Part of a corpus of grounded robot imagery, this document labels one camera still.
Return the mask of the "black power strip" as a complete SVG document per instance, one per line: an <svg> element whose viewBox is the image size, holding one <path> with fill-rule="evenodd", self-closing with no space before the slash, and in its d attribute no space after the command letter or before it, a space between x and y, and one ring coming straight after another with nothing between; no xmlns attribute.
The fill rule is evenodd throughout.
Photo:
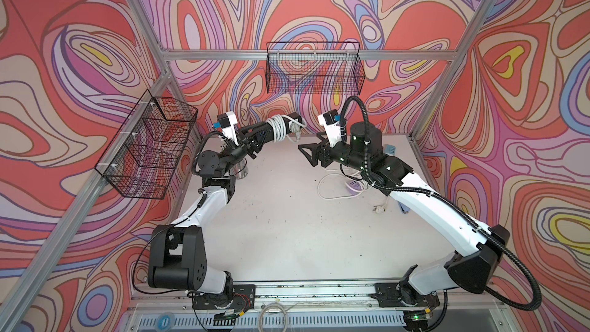
<svg viewBox="0 0 590 332"><path fill-rule="evenodd" d="M261 141L266 144L287 139L295 143L306 128L307 122L299 115L274 115L262 124Z"/></svg>

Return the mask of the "blue power strip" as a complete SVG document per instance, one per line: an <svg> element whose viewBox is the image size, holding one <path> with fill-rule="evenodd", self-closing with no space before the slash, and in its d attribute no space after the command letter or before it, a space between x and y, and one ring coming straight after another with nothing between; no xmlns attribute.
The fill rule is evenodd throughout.
<svg viewBox="0 0 590 332"><path fill-rule="evenodd" d="M396 155L396 147L394 145L391 144L386 144L385 148L384 148L385 154L389 155L389 156L395 156ZM344 178L344 187L345 189L346 186L346 182L349 180L356 180L356 181L364 181L361 178L361 174L360 172L356 171L350 171L347 172L346 169L344 168L344 166L342 166L342 164L339 166L339 172L336 172L335 170L329 170L327 168L324 168L325 171L330 172L329 174L325 175L318 183L317 186L317 194L318 196L323 199L324 201L338 201L338 200L346 200L346 199L353 199L353 198L359 198L361 197L365 192L367 192L369 190L369 185L367 184L367 190L365 190L365 192L359 194L359 195L351 195L350 192L348 192L347 195L340 195L340 196L333 196L333 197L326 197L321 193L321 186L324 183L324 181L326 181L327 178L329 178L330 176L336 176L338 178ZM388 204L390 201L390 197L386 196L385 199L383 200L382 203L376 204L375 206L373 206L373 212L376 214L381 214L384 213L387 210Z"/></svg>

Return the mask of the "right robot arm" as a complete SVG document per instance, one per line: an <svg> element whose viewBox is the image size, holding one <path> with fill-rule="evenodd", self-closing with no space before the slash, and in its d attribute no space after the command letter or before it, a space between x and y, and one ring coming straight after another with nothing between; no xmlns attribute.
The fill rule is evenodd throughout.
<svg viewBox="0 0 590 332"><path fill-rule="evenodd" d="M359 97L351 96L340 112L325 112L318 121L324 127L319 141L298 147L312 166L326 168L337 163L358 171L368 186L417 214L453 246L453 253L445 258L424 267L414 265L405 273L396 286L402 304L414 306L419 298L435 291L461 288L471 294L486 292L518 310L535 311L541 306L539 282L507 247L509 231L476 220L430 187L403 160L388 155L382 146L382 133L370 123ZM503 258L525 276L531 301L512 301L490 288L490 279Z"/></svg>

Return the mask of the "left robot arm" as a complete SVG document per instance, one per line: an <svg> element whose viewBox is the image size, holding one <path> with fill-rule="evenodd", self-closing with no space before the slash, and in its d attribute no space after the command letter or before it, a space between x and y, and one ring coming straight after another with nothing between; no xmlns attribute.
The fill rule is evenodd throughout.
<svg viewBox="0 0 590 332"><path fill-rule="evenodd" d="M232 168L254 158L272 139L267 122L240 128L234 138L220 131L202 138L191 165L192 174L202 180L198 199L172 223L158 225L146 244L149 295L185 291L219 309L234 307L239 297L232 276L208 264L204 229L234 196Z"/></svg>

